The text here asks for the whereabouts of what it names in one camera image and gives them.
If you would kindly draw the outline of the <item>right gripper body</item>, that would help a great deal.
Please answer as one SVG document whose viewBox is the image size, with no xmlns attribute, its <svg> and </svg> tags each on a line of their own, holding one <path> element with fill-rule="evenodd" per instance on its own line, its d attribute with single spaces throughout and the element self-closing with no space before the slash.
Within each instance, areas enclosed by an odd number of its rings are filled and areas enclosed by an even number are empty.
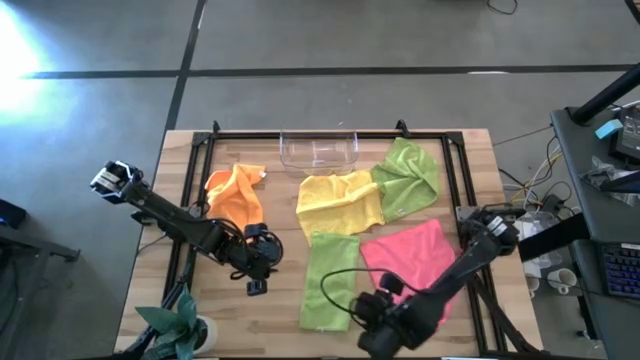
<svg viewBox="0 0 640 360">
<path fill-rule="evenodd" d="M 385 291 L 362 292 L 356 298 L 355 315 L 363 323 L 357 346 L 371 358 L 393 358 L 400 349 L 400 337 L 389 323 L 393 306 L 393 296 Z"/>
</svg>

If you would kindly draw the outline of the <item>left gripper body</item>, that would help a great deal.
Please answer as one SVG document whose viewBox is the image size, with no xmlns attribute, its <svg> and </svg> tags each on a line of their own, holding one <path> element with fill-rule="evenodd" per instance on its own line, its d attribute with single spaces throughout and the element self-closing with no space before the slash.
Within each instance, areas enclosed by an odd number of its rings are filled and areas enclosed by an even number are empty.
<svg viewBox="0 0 640 360">
<path fill-rule="evenodd" d="M 261 233 L 234 251 L 234 279 L 267 280 L 281 262 L 284 248 L 274 233 Z"/>
</svg>

